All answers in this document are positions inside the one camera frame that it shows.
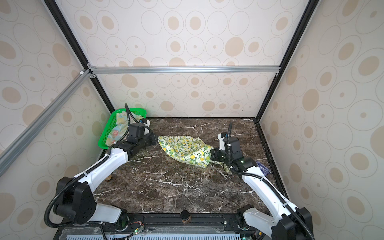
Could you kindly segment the lemon print green skirt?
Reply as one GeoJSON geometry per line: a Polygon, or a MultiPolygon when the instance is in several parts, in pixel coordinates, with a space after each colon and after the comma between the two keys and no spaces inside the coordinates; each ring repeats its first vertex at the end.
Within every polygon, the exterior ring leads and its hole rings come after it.
{"type": "Polygon", "coordinates": [[[229,168],[224,163],[211,160],[211,150],[214,147],[205,144],[200,138],[158,136],[158,143],[168,156],[180,163],[200,168],[206,168],[209,164],[217,164],[231,175],[229,168]]]}

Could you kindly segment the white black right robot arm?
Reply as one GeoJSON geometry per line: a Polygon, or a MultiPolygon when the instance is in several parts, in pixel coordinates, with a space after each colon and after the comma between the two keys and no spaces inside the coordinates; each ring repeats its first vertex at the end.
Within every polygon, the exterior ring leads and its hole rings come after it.
{"type": "Polygon", "coordinates": [[[211,150],[211,159],[224,163],[259,196],[269,210],[264,214],[251,205],[237,211],[240,229],[254,228],[272,240],[313,240],[313,220],[306,208],[299,209],[266,178],[257,163],[245,157],[239,139],[233,137],[232,124],[228,131],[220,133],[219,148],[211,150]]]}

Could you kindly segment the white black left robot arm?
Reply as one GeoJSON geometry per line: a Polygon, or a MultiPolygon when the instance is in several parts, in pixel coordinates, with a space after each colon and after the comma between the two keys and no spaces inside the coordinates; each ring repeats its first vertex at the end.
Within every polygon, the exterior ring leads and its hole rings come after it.
{"type": "Polygon", "coordinates": [[[130,161],[141,150],[157,144],[147,119],[135,119],[129,107],[125,107],[128,127],[123,136],[109,146],[105,156],[88,169],[72,178],[63,177],[57,184],[56,195],[44,213],[44,223],[50,228],[87,223],[109,223],[118,231],[129,224],[125,210],[100,204],[93,193],[116,169],[130,161]]]}

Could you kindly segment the floral pastel skirt in basket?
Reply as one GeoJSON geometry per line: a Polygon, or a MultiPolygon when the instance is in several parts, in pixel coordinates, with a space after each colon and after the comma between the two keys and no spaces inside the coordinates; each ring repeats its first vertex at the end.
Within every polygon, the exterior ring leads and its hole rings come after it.
{"type": "Polygon", "coordinates": [[[118,142],[128,129],[127,113],[117,114],[117,126],[112,129],[107,138],[107,146],[111,146],[118,142]]]}

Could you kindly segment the blue card box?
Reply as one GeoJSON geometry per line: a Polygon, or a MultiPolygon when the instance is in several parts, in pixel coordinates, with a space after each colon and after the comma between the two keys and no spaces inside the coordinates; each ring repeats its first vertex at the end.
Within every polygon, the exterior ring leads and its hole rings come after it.
{"type": "Polygon", "coordinates": [[[260,163],[259,161],[257,161],[257,165],[258,167],[261,169],[263,175],[267,176],[269,174],[271,174],[271,170],[269,168],[267,168],[265,165],[263,165],[262,163],[260,163]]]}

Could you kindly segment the green plastic basket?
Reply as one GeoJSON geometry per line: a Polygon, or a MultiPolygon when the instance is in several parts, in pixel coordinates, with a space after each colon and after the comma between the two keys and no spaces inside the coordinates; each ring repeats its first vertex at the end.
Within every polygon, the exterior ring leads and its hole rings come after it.
{"type": "MultiPolygon", "coordinates": [[[[107,138],[108,138],[109,133],[112,131],[112,129],[117,126],[117,114],[123,113],[125,111],[126,111],[125,109],[118,109],[118,110],[115,110],[114,112],[111,113],[111,115],[107,121],[107,124],[103,130],[103,133],[100,136],[99,142],[98,142],[99,147],[101,149],[105,149],[105,150],[108,149],[108,146],[106,144],[107,138]]],[[[146,118],[146,116],[147,116],[147,111],[143,108],[131,108],[130,111],[133,114],[141,116],[142,118],[146,118]]]]}

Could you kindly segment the brown cylindrical knob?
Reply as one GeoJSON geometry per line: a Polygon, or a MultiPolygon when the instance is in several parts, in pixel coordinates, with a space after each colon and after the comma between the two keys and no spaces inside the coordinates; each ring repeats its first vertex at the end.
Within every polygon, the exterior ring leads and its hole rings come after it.
{"type": "Polygon", "coordinates": [[[183,210],[183,211],[181,211],[181,213],[180,213],[180,218],[181,218],[181,220],[182,220],[182,223],[183,223],[184,225],[186,225],[186,224],[188,224],[188,223],[191,221],[191,214],[190,214],[189,211],[187,211],[187,210],[183,210]]]}

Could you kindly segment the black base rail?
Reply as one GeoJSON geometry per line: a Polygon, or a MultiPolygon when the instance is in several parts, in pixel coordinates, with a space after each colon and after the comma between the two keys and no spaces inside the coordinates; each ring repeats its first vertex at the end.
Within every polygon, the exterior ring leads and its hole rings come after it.
{"type": "Polygon", "coordinates": [[[236,214],[193,214],[184,225],[180,213],[129,214],[128,225],[118,231],[110,223],[60,228],[55,240],[268,240],[257,229],[240,229],[236,214]]]}

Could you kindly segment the silver aluminium rail back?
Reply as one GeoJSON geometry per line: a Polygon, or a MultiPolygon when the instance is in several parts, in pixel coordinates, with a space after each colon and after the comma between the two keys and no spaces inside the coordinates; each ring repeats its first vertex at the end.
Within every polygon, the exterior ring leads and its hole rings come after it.
{"type": "Polygon", "coordinates": [[[279,66],[91,67],[94,74],[278,73],[279,66]]]}

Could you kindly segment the silver aluminium rail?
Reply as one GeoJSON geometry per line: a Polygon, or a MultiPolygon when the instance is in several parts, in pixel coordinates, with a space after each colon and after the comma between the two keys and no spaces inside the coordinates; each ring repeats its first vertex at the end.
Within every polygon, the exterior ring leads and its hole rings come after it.
{"type": "Polygon", "coordinates": [[[279,66],[91,67],[94,74],[278,73],[279,66]]]}
{"type": "Polygon", "coordinates": [[[9,169],[19,155],[90,75],[90,70],[83,70],[1,154],[1,175],[9,169]]]}

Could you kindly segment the silver aluminium rail left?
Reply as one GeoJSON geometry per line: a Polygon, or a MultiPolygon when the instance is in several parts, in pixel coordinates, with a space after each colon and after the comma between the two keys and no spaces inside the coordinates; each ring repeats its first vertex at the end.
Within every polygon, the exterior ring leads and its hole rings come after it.
{"type": "Polygon", "coordinates": [[[90,70],[83,70],[1,154],[1,175],[9,169],[19,155],[90,75],[90,70]]]}

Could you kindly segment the black corner frame post left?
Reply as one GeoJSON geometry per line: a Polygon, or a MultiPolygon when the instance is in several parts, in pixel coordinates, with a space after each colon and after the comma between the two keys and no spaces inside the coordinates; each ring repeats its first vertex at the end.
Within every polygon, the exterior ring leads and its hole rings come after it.
{"type": "Polygon", "coordinates": [[[49,12],[51,13],[53,19],[59,26],[61,32],[63,33],[64,37],[66,38],[67,42],[69,43],[70,47],[72,48],[73,52],[75,53],[77,59],[80,61],[80,64],[85,70],[91,71],[91,82],[93,83],[94,87],[96,88],[99,96],[101,97],[102,101],[104,102],[105,106],[109,110],[110,113],[115,111],[115,108],[107,96],[106,91],[104,90],[101,82],[99,81],[96,74],[93,73],[93,71],[89,67],[89,61],[81,48],[77,38],[73,34],[70,26],[68,25],[67,21],[65,20],[65,17],[63,16],[61,10],[59,9],[58,4],[56,1],[51,0],[44,0],[43,1],[45,5],[47,6],[49,12]]]}

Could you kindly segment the black corner frame post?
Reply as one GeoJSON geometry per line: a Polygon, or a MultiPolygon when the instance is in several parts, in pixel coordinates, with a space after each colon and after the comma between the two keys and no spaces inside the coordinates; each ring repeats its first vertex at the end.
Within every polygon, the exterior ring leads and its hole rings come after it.
{"type": "Polygon", "coordinates": [[[266,111],[272,96],[274,95],[275,90],[277,89],[277,86],[279,85],[279,82],[281,78],[283,77],[283,74],[285,73],[288,64],[291,61],[291,58],[307,28],[307,25],[309,24],[311,17],[313,16],[318,4],[319,0],[310,0],[308,1],[308,4],[304,10],[304,13],[302,17],[300,18],[300,21],[298,23],[298,26],[293,34],[293,37],[288,45],[288,48],[283,56],[282,62],[280,64],[280,70],[277,73],[277,75],[274,77],[267,94],[262,102],[261,108],[255,118],[255,123],[259,123],[261,121],[262,116],[264,115],[264,112],[266,111]]]}
{"type": "Polygon", "coordinates": [[[53,19],[59,26],[61,32],[63,33],[64,37],[66,38],[67,42],[69,43],[70,47],[72,48],[73,52],[75,53],[77,59],[80,61],[80,64],[85,70],[91,71],[91,82],[93,83],[94,87],[96,88],[99,96],[101,97],[102,101],[104,102],[105,106],[109,110],[110,113],[115,111],[115,108],[107,96],[106,91],[104,90],[101,82],[99,81],[96,74],[93,73],[93,71],[89,67],[89,61],[81,48],[77,38],[73,34],[70,26],[68,25],[67,21],[65,20],[65,17],[63,16],[61,10],[59,9],[58,4],[56,1],[51,0],[44,0],[43,1],[45,5],[47,6],[49,12],[51,13],[53,19]]]}

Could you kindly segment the black corner frame post right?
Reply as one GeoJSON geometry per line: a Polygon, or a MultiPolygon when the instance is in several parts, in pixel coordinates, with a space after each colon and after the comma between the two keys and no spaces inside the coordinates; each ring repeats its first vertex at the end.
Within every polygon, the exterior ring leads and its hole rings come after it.
{"type": "Polygon", "coordinates": [[[274,95],[275,90],[277,89],[277,86],[279,85],[279,82],[281,78],[283,77],[283,74],[285,73],[288,64],[291,61],[291,58],[307,28],[307,25],[309,24],[311,17],[313,16],[318,4],[319,0],[310,0],[308,1],[308,4],[304,10],[304,13],[302,17],[300,18],[300,21],[298,23],[298,26],[293,34],[293,37],[288,45],[288,48],[283,56],[282,62],[280,64],[280,70],[277,73],[277,75],[274,77],[267,94],[262,102],[261,108],[255,118],[255,123],[259,123],[261,121],[262,116],[264,115],[264,112],[266,111],[272,96],[274,95]]]}

